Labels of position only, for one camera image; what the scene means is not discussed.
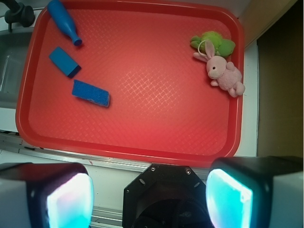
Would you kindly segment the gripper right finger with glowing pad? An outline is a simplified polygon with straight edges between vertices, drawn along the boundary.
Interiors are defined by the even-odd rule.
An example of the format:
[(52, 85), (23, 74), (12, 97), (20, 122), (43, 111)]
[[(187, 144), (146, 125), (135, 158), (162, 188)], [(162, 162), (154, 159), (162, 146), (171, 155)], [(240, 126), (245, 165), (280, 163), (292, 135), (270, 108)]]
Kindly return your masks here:
[(303, 159), (217, 158), (207, 177), (206, 202), (216, 228), (302, 228)]

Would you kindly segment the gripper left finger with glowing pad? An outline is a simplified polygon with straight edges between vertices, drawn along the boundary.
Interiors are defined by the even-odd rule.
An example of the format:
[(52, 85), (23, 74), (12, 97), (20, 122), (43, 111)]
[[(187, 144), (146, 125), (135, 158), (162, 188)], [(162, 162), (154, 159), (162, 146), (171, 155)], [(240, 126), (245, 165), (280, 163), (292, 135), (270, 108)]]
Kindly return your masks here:
[(2, 163), (2, 228), (88, 228), (93, 181), (80, 163)]

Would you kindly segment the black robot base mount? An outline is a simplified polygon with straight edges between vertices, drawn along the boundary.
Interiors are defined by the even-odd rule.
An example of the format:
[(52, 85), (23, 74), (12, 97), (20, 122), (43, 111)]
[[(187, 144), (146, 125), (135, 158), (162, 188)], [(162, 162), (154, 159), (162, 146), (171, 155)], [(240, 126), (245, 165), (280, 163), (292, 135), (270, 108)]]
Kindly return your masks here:
[(211, 228), (206, 184), (188, 166), (152, 164), (124, 188), (124, 228)]

